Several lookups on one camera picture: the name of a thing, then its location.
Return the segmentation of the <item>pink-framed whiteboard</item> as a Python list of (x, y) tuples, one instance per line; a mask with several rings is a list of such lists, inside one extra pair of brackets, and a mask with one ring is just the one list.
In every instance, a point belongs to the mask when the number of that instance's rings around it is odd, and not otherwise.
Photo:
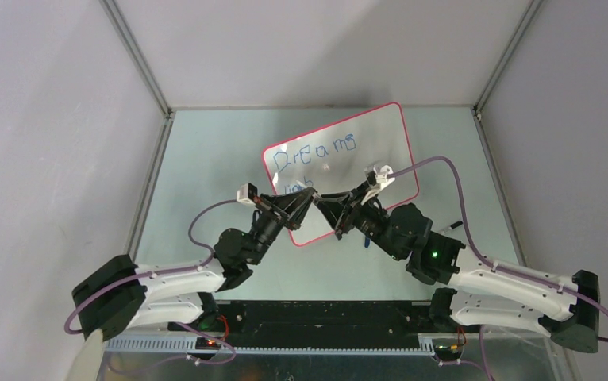
[(275, 194), (332, 194), (359, 186), (367, 169), (409, 167), (414, 154), (402, 107), (390, 102), (268, 146), (262, 160)]

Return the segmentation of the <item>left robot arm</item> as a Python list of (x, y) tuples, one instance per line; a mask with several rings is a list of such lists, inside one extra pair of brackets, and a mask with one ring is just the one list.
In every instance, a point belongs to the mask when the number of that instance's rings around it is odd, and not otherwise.
[(214, 246), (201, 245), (209, 252), (206, 258), (188, 264), (144, 265), (127, 254), (113, 257), (71, 292), (75, 309), (65, 331), (88, 337), (98, 330), (107, 341), (142, 325), (191, 323), (212, 329), (218, 320), (213, 294), (247, 280), (283, 229), (301, 227), (316, 195), (312, 187), (269, 195), (251, 183), (242, 185), (232, 201), (254, 207), (248, 232), (226, 229)]

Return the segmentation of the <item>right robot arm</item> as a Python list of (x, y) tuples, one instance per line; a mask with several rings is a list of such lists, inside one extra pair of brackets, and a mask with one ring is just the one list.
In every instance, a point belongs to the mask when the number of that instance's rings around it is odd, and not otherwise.
[(416, 280), (440, 284), (429, 310), (432, 327), (496, 325), (529, 330), (561, 347), (596, 353), (600, 299), (598, 276), (580, 270), (554, 275), (500, 260), (478, 257), (471, 246), (435, 233), (412, 203), (391, 212), (377, 198), (353, 193), (320, 196), (314, 205), (341, 238), (359, 230), (394, 260), (405, 260)]

